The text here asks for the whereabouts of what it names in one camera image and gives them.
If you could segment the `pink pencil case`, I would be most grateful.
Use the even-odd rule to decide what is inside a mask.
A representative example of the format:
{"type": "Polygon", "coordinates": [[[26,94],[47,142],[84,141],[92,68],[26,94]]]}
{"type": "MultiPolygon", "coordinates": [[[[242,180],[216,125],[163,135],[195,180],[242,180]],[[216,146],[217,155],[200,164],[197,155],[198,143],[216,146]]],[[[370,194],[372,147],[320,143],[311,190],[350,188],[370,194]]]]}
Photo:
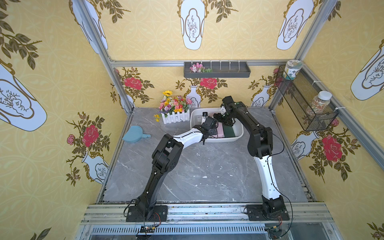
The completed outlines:
{"type": "Polygon", "coordinates": [[[224,128],[223,128],[223,123],[222,123],[222,115],[221,114],[214,114],[213,115],[214,119],[217,120],[217,138],[224,138],[224,128]]]}

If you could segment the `clear pencil case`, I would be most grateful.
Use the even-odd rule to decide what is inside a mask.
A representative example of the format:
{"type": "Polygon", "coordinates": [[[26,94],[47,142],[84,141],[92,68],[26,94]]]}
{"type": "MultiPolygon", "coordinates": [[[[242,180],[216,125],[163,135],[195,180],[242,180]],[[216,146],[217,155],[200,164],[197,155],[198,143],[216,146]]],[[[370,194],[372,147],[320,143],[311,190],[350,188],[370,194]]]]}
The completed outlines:
{"type": "Polygon", "coordinates": [[[192,124],[192,127],[194,127],[196,125],[198,125],[198,126],[202,125],[202,114],[194,116],[194,123],[192,124]]]}

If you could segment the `green pencil case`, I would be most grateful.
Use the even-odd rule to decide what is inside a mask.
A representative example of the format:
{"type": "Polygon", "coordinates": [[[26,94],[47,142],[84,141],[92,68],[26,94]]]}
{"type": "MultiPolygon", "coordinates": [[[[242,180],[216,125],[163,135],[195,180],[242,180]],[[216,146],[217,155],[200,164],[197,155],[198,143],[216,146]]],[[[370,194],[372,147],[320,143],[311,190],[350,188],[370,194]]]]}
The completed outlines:
{"type": "Polygon", "coordinates": [[[223,132],[225,138],[235,138],[236,134],[232,126],[223,125],[223,132]]]}

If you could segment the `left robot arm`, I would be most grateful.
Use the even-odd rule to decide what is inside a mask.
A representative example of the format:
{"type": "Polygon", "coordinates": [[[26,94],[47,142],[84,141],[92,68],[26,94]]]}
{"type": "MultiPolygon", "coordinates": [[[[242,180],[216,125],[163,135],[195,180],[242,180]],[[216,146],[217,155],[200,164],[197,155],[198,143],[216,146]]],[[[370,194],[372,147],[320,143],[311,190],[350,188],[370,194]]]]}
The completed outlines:
{"type": "Polygon", "coordinates": [[[176,167],[183,149],[199,142],[204,143],[212,136],[210,130],[216,129],[217,125],[216,119],[207,117],[201,125],[195,125],[183,134],[163,136],[152,154],[153,166],[147,185],[135,202],[135,207],[145,220],[152,217],[160,187],[167,174],[176,167]]]}

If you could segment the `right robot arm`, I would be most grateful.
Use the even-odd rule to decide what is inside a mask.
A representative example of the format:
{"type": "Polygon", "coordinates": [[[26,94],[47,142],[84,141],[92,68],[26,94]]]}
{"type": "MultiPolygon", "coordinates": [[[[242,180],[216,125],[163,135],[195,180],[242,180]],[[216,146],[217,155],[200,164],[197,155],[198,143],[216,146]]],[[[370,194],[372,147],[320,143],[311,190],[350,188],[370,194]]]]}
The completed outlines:
{"type": "Polygon", "coordinates": [[[235,102],[231,96],[223,98],[225,115],[239,120],[248,131],[248,152],[254,158],[262,181],[264,215],[271,219],[286,212],[284,198],[275,184],[276,177],[272,166],[273,131],[260,124],[242,102],[235,102]]]}

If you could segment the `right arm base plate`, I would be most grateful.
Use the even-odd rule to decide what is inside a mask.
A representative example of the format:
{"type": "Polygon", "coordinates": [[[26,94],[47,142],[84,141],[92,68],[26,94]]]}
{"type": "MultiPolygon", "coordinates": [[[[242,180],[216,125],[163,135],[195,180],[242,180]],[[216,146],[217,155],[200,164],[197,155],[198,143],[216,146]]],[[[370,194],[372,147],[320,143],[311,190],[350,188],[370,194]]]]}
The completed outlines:
{"type": "Polygon", "coordinates": [[[282,209],[266,207],[264,205],[247,205],[246,215],[250,221],[288,221],[290,216],[286,207],[282,209]]]}

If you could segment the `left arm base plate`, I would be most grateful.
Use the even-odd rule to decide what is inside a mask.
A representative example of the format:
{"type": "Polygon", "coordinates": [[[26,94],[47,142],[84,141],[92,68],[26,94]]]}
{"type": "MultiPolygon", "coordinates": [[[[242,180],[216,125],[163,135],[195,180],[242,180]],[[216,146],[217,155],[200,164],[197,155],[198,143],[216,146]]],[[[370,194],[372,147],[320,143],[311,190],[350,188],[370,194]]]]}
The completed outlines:
{"type": "Polygon", "coordinates": [[[168,207],[165,205],[155,206],[152,210],[140,210],[137,206],[129,206],[125,213],[126,222],[166,222],[168,207]]]}

